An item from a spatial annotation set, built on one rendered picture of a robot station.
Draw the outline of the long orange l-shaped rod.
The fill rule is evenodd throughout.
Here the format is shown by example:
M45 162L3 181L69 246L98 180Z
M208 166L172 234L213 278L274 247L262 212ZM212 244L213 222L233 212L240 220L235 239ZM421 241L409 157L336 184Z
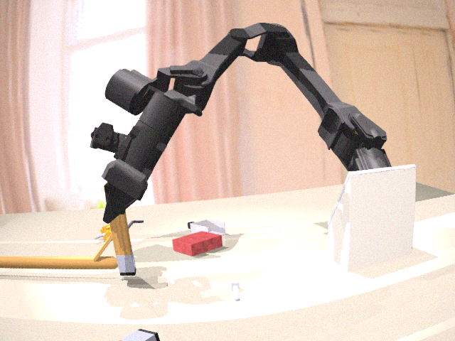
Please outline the long orange l-shaped rod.
M138 329L119 341L160 341L160 339L157 332Z

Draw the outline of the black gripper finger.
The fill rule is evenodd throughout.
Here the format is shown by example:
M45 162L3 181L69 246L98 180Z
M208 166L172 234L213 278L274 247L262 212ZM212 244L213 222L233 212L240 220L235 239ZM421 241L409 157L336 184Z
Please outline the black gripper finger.
M137 200L109 183L109 195L102 221L109 224Z

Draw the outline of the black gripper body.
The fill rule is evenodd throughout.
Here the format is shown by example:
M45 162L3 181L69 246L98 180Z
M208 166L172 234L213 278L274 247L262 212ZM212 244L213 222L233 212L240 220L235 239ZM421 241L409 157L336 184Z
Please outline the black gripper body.
M123 159L109 162L101 177L141 202L155 165L171 138L140 120L130 132L134 136Z

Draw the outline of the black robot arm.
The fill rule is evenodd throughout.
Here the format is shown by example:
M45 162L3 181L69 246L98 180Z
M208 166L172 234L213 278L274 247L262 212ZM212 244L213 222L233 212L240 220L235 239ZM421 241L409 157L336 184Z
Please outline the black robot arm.
M257 50L247 50L248 39L260 36ZM172 137L185 114L203 115L217 80L238 56L279 66L318 112L319 136L347 171L390 168L384 149L386 132L355 106L342 102L298 51L296 39L278 23L256 23L230 29L200 60L159 68L151 79L138 70L119 69L111 76L105 98L158 132ZM168 90L171 78L173 89ZM142 113L142 114L141 114ZM91 133L90 148L123 159L133 138L102 122ZM119 157L119 158L117 158Z

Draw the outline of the red rectangular block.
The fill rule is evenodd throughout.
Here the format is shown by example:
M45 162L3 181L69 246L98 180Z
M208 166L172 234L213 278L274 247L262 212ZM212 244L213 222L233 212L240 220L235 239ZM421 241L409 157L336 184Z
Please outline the red rectangular block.
M195 256L223 246L222 235L209 232L195 232L172 239L173 250Z

